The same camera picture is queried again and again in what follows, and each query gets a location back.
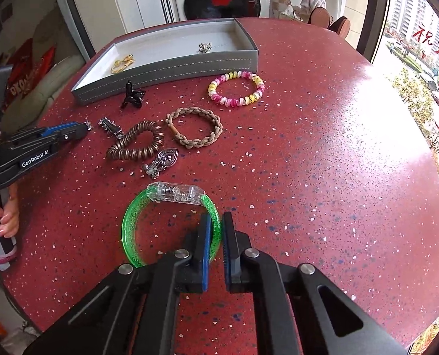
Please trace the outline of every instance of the open box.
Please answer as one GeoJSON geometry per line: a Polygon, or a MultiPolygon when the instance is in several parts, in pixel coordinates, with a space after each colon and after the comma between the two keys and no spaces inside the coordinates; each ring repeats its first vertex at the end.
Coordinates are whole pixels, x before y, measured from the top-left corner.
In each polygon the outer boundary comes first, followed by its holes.
{"type": "Polygon", "coordinates": [[[77,103],[86,105],[125,92],[128,80],[139,89],[231,71],[255,73],[258,58],[256,44],[236,19],[179,22],[114,40],[74,85],[72,93],[77,103]],[[209,42],[211,50],[201,53],[200,44],[209,42]],[[112,74],[114,62],[130,54],[135,62],[112,74]]]}

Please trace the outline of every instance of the screw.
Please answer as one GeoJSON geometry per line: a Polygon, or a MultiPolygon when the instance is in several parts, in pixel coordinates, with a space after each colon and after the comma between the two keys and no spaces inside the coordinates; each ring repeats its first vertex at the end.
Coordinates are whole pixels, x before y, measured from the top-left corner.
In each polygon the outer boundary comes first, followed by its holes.
{"type": "Polygon", "coordinates": [[[300,266],[301,272],[307,275],[313,275],[315,273],[315,267],[310,263],[305,263],[300,266]]]}
{"type": "Polygon", "coordinates": [[[178,249],[175,251],[175,257],[178,259],[186,259],[189,256],[187,249],[178,249]]]}
{"type": "Polygon", "coordinates": [[[259,250],[255,248],[248,248],[244,253],[247,257],[255,258],[259,256],[259,250]]]}
{"type": "Polygon", "coordinates": [[[134,270],[134,267],[128,263],[121,264],[118,271],[121,275],[129,275],[134,270]]]}

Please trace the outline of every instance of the green glitter bracelet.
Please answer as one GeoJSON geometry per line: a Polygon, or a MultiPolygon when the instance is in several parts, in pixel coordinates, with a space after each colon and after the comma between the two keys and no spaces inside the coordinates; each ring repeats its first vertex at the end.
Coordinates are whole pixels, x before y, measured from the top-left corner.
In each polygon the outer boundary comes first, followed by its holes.
{"type": "Polygon", "coordinates": [[[211,199],[196,185],[154,182],[132,200],[122,220],[122,246],[131,264],[136,268],[146,265],[137,252],[135,232],[140,212],[152,201],[202,205],[207,209],[213,222],[213,235],[209,250],[209,262],[211,263],[219,250],[222,236],[219,214],[211,199]]]}

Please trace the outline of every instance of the table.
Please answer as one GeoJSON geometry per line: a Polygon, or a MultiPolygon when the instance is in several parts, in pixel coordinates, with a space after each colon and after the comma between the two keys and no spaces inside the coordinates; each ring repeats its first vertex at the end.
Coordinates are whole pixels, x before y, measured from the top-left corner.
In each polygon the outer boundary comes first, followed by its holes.
{"type": "MultiPolygon", "coordinates": [[[[211,78],[199,78],[148,87],[140,110],[120,111],[122,95],[79,107],[70,88],[86,66],[42,125],[107,116],[127,131],[178,107],[213,110],[224,132],[209,147],[183,149],[166,130],[166,147],[180,154],[159,180],[200,186],[220,213],[233,212],[253,246],[286,264],[314,263],[408,344],[439,314],[439,177],[423,137],[390,84],[335,33],[240,21],[259,47],[267,86],[255,105],[217,106],[206,94],[211,78]]],[[[235,80],[218,91],[239,97],[250,89],[235,80]]],[[[209,133],[196,116],[181,120],[187,136],[209,133]]],[[[151,180],[139,163],[105,160],[112,143],[95,127],[20,184],[20,257],[2,277],[42,330],[126,262],[120,223],[151,180]]],[[[199,209],[149,207],[137,241],[154,262],[181,247],[199,209]]],[[[256,353],[252,297],[226,292],[221,254],[209,291],[182,295],[176,338],[177,354],[230,354],[232,345],[256,353]]]]}

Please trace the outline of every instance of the clear plastic clasp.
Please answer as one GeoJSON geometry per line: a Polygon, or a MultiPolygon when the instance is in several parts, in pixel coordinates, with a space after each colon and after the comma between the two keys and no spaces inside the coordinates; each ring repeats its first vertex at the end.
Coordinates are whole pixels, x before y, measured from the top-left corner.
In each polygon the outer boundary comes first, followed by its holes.
{"type": "Polygon", "coordinates": [[[147,196],[152,201],[203,205],[201,197],[205,191],[196,185],[175,184],[158,181],[147,186],[147,196]]]}

